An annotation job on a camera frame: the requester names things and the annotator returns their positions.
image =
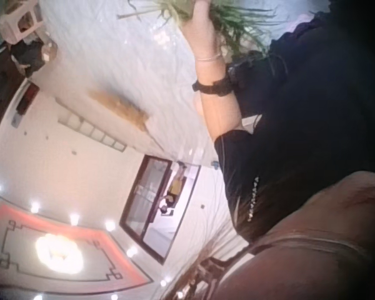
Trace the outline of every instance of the bracelet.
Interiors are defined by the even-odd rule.
[[[213,57],[209,57],[209,58],[196,58],[196,61],[216,61],[217,59],[221,58],[223,56],[223,54],[220,52],[218,53],[217,55],[213,56]]]

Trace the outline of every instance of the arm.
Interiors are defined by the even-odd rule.
[[[182,30],[196,58],[197,79],[208,86],[226,75],[226,64],[221,57],[211,62],[197,61],[197,58],[211,58],[220,52],[216,32],[209,18],[210,3],[211,0],[197,0],[193,18]],[[224,97],[201,93],[201,101],[204,119],[213,141],[231,130],[245,130],[234,93]]]

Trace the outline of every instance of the glass door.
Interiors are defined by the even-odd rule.
[[[140,238],[143,238],[147,229],[149,215],[155,209],[153,204],[158,198],[170,165],[171,162],[156,157],[149,156],[144,159],[142,164],[144,170],[139,172],[134,191],[129,196],[128,202],[131,205],[127,207],[128,212],[125,218],[125,224]]]

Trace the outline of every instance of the wrist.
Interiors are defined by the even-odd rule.
[[[223,58],[211,62],[196,61],[197,80],[205,85],[211,86],[214,82],[222,80],[226,75],[226,63]]]

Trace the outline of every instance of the sleeve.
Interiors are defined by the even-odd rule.
[[[243,118],[262,114],[269,100],[286,79],[283,61],[276,56],[231,64],[229,73],[234,82],[234,93]]]
[[[240,193],[245,182],[244,166],[252,154],[251,139],[252,135],[247,131],[232,130],[219,136],[214,143],[228,199]]]

